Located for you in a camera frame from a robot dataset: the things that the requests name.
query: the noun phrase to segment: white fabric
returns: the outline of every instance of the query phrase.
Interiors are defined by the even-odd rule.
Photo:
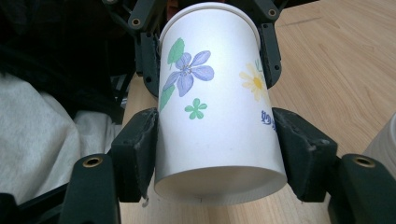
[[[106,114],[72,120],[52,96],[0,74],[0,192],[24,203],[67,183],[77,160],[108,152],[119,132]]]

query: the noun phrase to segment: wooden surface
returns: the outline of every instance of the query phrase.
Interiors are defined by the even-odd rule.
[[[289,8],[276,22],[283,71],[273,106],[297,112],[339,144],[362,153],[396,112],[394,0],[322,0]],[[156,106],[134,78],[124,123]],[[326,203],[301,203],[289,186],[261,200],[205,207],[169,203],[152,186],[149,205],[122,204],[122,223],[329,223]]]

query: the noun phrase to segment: white cup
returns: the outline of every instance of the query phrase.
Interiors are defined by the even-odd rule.
[[[169,200],[222,205],[283,188],[252,20],[226,4],[197,4],[166,24],[160,42],[155,191]]]
[[[396,113],[363,154],[383,163],[396,179]]]

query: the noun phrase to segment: yellow flower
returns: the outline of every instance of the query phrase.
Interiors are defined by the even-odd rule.
[[[259,73],[251,63],[247,64],[247,69],[253,76],[250,76],[244,72],[241,72],[239,76],[246,80],[242,84],[243,87],[250,89],[251,92],[254,93],[254,99],[256,101],[260,101],[260,98],[263,98],[267,105],[270,105],[270,100],[267,93],[267,87],[263,80],[263,74]]]

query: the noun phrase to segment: purple flower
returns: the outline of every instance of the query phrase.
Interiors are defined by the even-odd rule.
[[[201,65],[206,63],[210,57],[210,51],[204,50],[195,55],[191,61],[191,55],[189,53],[183,53],[180,59],[176,62],[176,68],[180,71],[173,72],[165,85],[163,85],[163,91],[166,91],[177,81],[178,95],[184,96],[192,87],[194,83],[194,77],[201,79],[202,81],[210,81],[213,79],[215,72],[213,68],[208,65]]]

